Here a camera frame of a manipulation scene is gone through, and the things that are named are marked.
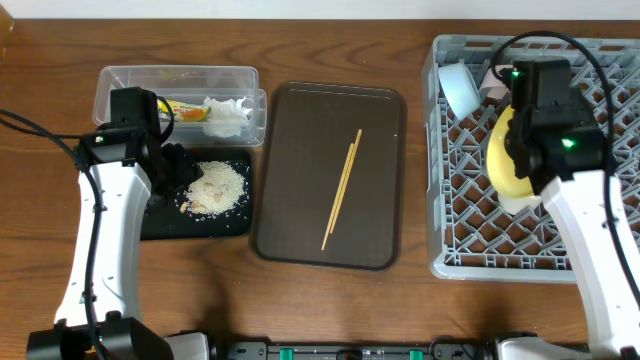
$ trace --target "plastic tray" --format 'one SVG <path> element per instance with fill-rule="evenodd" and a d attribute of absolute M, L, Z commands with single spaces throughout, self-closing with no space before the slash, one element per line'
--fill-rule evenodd
<path fill-rule="evenodd" d="M 508 95 L 456 119 L 438 85 L 438 66 L 463 62 L 479 85 L 489 57 L 510 37 L 438 36 L 422 69 L 423 117 L 427 132 L 429 266 L 443 279 L 572 283 L 575 276 L 557 228 L 542 206 L 515 216 L 499 205 L 489 183 L 485 155 L 490 131 Z M 623 200 L 636 243 L 640 239 L 640 41 L 579 39 L 609 78 L 616 111 L 614 155 Z M 528 38 L 508 48 L 502 62 L 562 56 L 572 65 L 572 85 L 583 90 L 606 133 L 600 81 L 586 59 L 558 39 Z"/>
<path fill-rule="evenodd" d="M 398 254 L 406 104 L 396 91 L 288 82 L 275 93 L 251 245 L 260 257 L 383 270 Z M 362 136 L 334 233 L 327 222 Z"/>
<path fill-rule="evenodd" d="M 93 121 L 111 121 L 109 94 L 112 89 L 140 86 L 169 100 L 202 104 L 205 97 L 218 101 L 246 98 L 243 107 L 250 108 L 249 123 L 240 134 L 230 137 L 208 136 L 203 123 L 179 122 L 168 142 L 183 145 L 258 146 L 264 142 L 267 124 L 267 96 L 259 89 L 258 71 L 248 66 L 109 66 L 102 70 L 93 107 Z M 220 130 L 237 130 L 221 125 Z"/>

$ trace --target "black plate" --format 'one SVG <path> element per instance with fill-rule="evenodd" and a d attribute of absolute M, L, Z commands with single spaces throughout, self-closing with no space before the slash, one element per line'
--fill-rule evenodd
<path fill-rule="evenodd" d="M 268 260 L 381 270 L 396 258 L 406 104 L 389 89 L 290 82 L 274 98 L 251 231 Z M 322 242 L 349 144 L 356 153 L 335 231 Z"/>
<path fill-rule="evenodd" d="M 185 193 L 179 192 L 168 199 L 167 205 L 145 214 L 140 231 L 142 240 L 237 236 L 249 230 L 252 202 L 249 153 L 240 149 L 189 149 L 189 152 L 198 162 L 221 161 L 231 165 L 245 180 L 245 195 L 240 197 L 236 207 L 212 219 L 205 215 L 181 213 L 180 205 L 185 201 Z"/>

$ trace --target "green connector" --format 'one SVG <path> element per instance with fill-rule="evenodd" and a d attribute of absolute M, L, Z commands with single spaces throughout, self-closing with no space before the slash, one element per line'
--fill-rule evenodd
<path fill-rule="evenodd" d="M 293 360 L 293 349 L 280 349 L 280 360 Z"/>
<path fill-rule="evenodd" d="M 411 350 L 409 351 L 409 360 L 422 360 L 422 351 Z"/>

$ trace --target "white cup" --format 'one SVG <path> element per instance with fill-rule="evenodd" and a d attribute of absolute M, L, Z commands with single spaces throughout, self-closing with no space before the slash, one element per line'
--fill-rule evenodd
<path fill-rule="evenodd" d="M 449 107 L 458 120 L 466 118 L 480 107 L 478 88 L 463 63 L 439 67 L 438 78 Z"/>

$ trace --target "white tissue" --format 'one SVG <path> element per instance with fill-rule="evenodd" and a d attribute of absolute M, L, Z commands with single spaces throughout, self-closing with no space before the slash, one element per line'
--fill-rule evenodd
<path fill-rule="evenodd" d="M 209 136 L 239 136 L 242 128 L 249 125 L 248 115 L 252 111 L 252 109 L 242 107 L 242 103 L 246 99 L 244 97 L 238 101 L 233 99 L 218 101 L 207 97 L 204 100 L 204 105 L 210 106 L 211 111 L 207 115 L 202 131 Z"/>

